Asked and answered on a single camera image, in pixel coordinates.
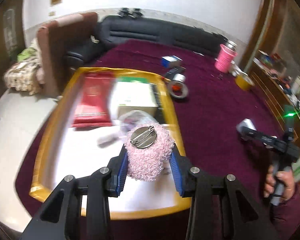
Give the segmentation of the person's right hand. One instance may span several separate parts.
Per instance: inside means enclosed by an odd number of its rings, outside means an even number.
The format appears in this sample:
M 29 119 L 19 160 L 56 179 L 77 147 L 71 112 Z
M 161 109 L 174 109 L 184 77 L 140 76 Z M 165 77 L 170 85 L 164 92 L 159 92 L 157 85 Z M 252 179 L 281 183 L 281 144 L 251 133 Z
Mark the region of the person's right hand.
M 284 185 L 281 202 L 290 200 L 295 193 L 295 181 L 292 168 L 289 166 L 285 171 L 278 171 L 275 176 L 273 176 L 273 169 L 273 165 L 270 165 L 264 184 L 264 198 L 274 193 L 276 182 L 280 181 Z

